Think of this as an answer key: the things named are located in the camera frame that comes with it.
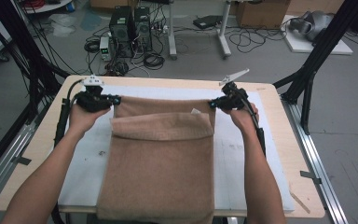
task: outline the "forearm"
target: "forearm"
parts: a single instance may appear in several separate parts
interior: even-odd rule
[[[282,199],[255,132],[244,133],[245,194],[249,223],[285,223]]]
[[[25,180],[11,200],[3,223],[46,223],[58,200],[80,133],[68,133]]]

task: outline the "folded towel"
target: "folded towel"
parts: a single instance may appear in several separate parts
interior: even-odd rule
[[[193,108],[201,113],[191,114]],[[214,115],[207,100],[123,96],[112,119],[97,217],[212,223]]]

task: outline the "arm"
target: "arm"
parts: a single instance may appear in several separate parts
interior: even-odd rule
[[[281,194],[257,139],[252,118],[246,110],[228,113],[242,133],[245,147],[245,194],[248,223],[285,223]]]
[[[65,136],[17,190],[2,223],[47,223],[60,196],[76,144],[95,120],[107,111],[91,114],[78,105],[73,106]]]

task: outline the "hand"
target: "hand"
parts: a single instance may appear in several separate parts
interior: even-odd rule
[[[95,113],[90,113],[84,110],[77,104],[74,104],[69,116],[69,130],[71,133],[78,133],[81,136],[88,131],[95,123],[95,120],[100,116],[106,114],[110,108]]]
[[[252,109],[256,114],[257,121],[259,120],[258,109],[255,107],[255,104],[251,104]],[[242,133],[250,134],[255,133],[255,125],[253,123],[251,114],[245,108],[241,110],[223,110],[226,114],[231,116],[234,124],[241,130]]]

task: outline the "person's left arm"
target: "person's left arm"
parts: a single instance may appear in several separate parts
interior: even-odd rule
[[[62,189],[76,144],[95,120],[109,110],[88,113],[74,105],[65,136],[13,196],[2,223],[47,223]]]

